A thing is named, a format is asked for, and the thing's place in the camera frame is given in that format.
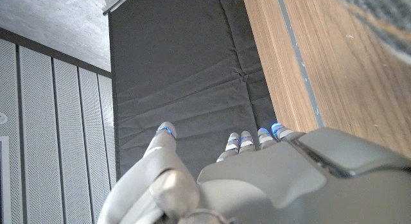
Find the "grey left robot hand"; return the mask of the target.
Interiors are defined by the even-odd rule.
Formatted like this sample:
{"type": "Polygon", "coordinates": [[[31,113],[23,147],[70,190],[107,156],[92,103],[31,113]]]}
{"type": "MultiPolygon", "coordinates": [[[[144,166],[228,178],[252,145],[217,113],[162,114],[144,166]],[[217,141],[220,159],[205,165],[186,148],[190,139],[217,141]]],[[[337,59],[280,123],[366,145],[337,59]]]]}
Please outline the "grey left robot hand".
{"type": "Polygon", "coordinates": [[[409,223],[410,160],[365,139],[279,123],[233,133],[193,177],[175,127],[158,127],[117,182],[99,223],[409,223]]]}

